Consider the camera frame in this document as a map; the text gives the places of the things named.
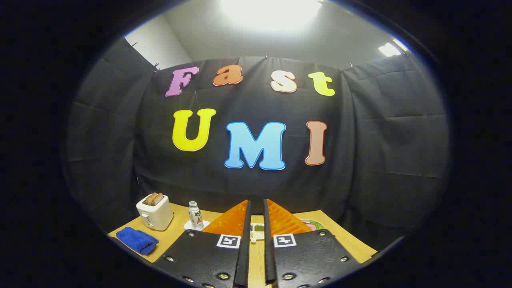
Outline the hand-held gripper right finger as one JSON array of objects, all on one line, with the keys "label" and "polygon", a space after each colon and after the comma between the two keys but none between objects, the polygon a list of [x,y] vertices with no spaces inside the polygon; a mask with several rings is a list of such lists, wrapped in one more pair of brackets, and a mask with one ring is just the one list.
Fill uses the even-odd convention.
[{"label": "hand-held gripper right finger", "polygon": [[327,229],[300,232],[291,213],[264,199],[265,281],[276,288],[314,288],[342,279],[361,264]]}]

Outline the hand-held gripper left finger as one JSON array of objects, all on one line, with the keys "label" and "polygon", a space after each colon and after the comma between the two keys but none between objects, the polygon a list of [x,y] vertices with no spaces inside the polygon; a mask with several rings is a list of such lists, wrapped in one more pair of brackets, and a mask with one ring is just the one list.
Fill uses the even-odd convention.
[{"label": "hand-held gripper left finger", "polygon": [[249,279],[251,201],[242,235],[185,230],[153,267],[196,288],[246,288]]}]

